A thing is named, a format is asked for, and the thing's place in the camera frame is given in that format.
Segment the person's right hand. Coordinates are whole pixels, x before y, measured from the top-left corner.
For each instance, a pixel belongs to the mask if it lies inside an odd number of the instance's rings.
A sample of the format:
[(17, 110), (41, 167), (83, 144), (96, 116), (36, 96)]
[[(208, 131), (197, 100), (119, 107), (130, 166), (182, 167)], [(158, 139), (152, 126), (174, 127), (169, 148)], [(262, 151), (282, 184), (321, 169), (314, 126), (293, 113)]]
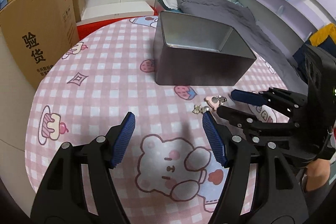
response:
[(330, 178), (330, 161), (317, 159), (306, 167), (306, 184), (304, 190), (311, 192), (323, 187)]

